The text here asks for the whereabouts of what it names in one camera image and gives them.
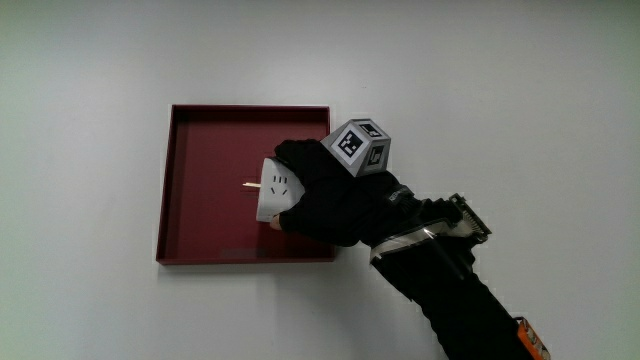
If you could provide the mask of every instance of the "black glove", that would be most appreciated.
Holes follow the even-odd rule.
[[[280,213],[284,231],[340,246],[378,236],[385,224],[398,222],[397,210],[384,195],[398,180],[389,172],[354,178],[317,140],[286,140],[276,158],[293,171],[305,194]]]

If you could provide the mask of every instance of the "white surface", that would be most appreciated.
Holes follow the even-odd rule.
[[[256,220],[271,222],[275,215],[298,203],[302,194],[304,187],[291,170],[272,159],[264,159]]]
[[[328,103],[473,201],[481,278],[554,360],[637,359],[639,11],[556,3],[1,1],[0,358],[438,358],[362,247],[153,260],[168,104]]]

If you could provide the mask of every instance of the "apriltag cube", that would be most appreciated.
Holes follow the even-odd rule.
[[[354,177],[387,169],[391,138],[371,119],[352,119],[321,141]]]

